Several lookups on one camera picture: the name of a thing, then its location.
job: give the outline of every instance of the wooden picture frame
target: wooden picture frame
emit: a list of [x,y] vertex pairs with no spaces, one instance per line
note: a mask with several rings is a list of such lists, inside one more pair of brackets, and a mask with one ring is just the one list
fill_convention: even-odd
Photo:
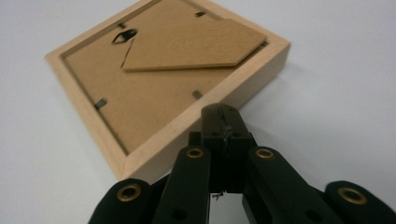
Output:
[[[199,85],[202,85],[204,90],[193,92],[192,96],[195,99],[189,95],[188,100],[178,100],[177,93],[172,95],[169,91],[173,89],[157,91],[161,88],[161,83],[163,85],[167,83],[163,79],[169,76],[172,70],[162,72],[160,75],[137,74],[136,77],[151,78],[147,83],[156,83],[152,84],[152,90],[148,90],[148,94],[144,96],[143,93],[141,95],[129,93],[129,90],[133,88],[123,86],[125,80],[132,77],[130,75],[125,75],[124,79],[120,80],[117,79],[119,73],[106,75],[105,78],[101,77],[105,71],[111,73],[111,69],[114,69],[109,68],[113,65],[108,62],[119,57],[118,53],[112,53],[113,47],[103,44],[107,43],[111,36],[139,22],[139,24],[150,25],[155,22],[165,22],[168,25],[181,22],[183,25],[189,25],[183,20],[186,11],[196,12],[195,17],[205,15],[211,20],[237,21],[248,29],[265,35],[265,41],[236,66],[176,71],[179,77],[172,78],[178,78],[175,79],[177,82],[186,76],[191,76],[191,80],[187,81],[189,83],[198,83],[204,80],[204,77],[210,79],[217,78],[216,75],[223,76],[217,81],[208,80],[207,83],[210,82],[211,86],[209,84],[206,86],[202,81]],[[169,15],[177,13],[180,13],[180,16],[172,18],[175,21],[166,23]],[[111,52],[97,51],[106,48],[109,48]],[[198,130],[202,107],[219,102],[235,107],[241,106],[283,68],[289,48],[290,43],[282,37],[209,1],[142,0],[49,53],[47,60],[117,178],[124,179],[132,176],[152,183],[171,168],[178,151],[187,145],[189,132]],[[181,89],[189,85],[178,84]],[[151,86],[142,88],[143,91],[147,89],[151,89]],[[134,97],[123,98],[128,94],[134,94]],[[103,105],[107,97],[109,97],[108,103]],[[135,141],[131,140],[135,136],[139,136],[138,144],[134,144]]]

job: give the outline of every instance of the brass grommet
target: brass grommet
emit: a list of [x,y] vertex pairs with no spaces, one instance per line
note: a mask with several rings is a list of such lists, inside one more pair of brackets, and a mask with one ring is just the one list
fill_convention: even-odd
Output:
[[204,156],[204,152],[200,148],[191,148],[187,150],[187,156],[196,159]]
[[256,151],[256,155],[263,159],[272,159],[274,157],[274,152],[269,149],[260,148]]
[[139,197],[142,189],[137,184],[124,186],[117,192],[117,198],[122,202],[130,202]]
[[[350,195],[348,195],[348,193],[352,193],[354,194],[356,197],[351,197]],[[354,203],[354,204],[366,204],[367,203],[367,198],[366,196],[364,196],[364,194],[362,194],[361,192],[352,189],[352,188],[348,188],[348,187],[342,187],[338,189],[338,194],[346,201],[350,202],[350,203]]]

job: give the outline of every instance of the white surface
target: white surface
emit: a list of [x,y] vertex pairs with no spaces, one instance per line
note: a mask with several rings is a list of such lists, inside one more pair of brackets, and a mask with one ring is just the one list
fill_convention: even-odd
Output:
[[[1,1],[1,223],[86,223],[116,183],[44,56],[132,2]],[[349,180],[395,210],[395,2],[215,2],[292,42],[285,69],[241,109],[259,144],[319,189]],[[244,214],[228,197],[210,223]]]

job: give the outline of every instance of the hole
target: hole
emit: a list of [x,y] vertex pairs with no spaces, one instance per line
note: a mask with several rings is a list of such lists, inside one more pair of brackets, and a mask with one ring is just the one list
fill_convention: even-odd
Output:
[[137,184],[132,184],[121,188],[117,193],[117,197],[122,202],[129,202],[139,197],[141,191]]
[[274,157],[274,152],[270,151],[269,149],[261,148],[256,151],[256,155],[263,159],[271,159]]
[[187,219],[187,211],[184,209],[175,209],[175,211],[172,214],[172,217],[177,220],[177,221],[183,221]]
[[366,204],[367,198],[364,194],[352,188],[340,188],[338,194],[346,201],[354,204]]
[[204,152],[199,148],[192,148],[187,151],[187,156],[190,158],[200,158],[204,155]]
[[136,194],[136,189],[126,189],[125,191],[122,192],[122,197],[130,198],[134,194]]
[[114,45],[126,43],[129,39],[136,36],[136,34],[137,34],[136,29],[131,29],[131,30],[121,32],[121,33],[117,34],[116,37],[114,37],[114,39],[111,43]]
[[306,210],[305,211],[306,216],[311,219],[314,222],[321,222],[322,221],[322,217],[321,214],[317,211],[314,210]]
[[206,12],[197,12],[197,13],[195,13],[195,16],[196,17],[202,17],[202,16],[204,16],[206,14]]

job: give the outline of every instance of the black plastic mechanism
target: black plastic mechanism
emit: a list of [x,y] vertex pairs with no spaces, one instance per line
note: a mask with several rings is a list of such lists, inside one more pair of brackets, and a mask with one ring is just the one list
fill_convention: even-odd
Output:
[[276,150],[258,147],[238,110],[208,105],[172,173],[149,185],[127,179],[96,207],[91,224],[205,224],[210,193],[243,194],[250,223],[396,223],[368,190],[346,181],[310,187]]

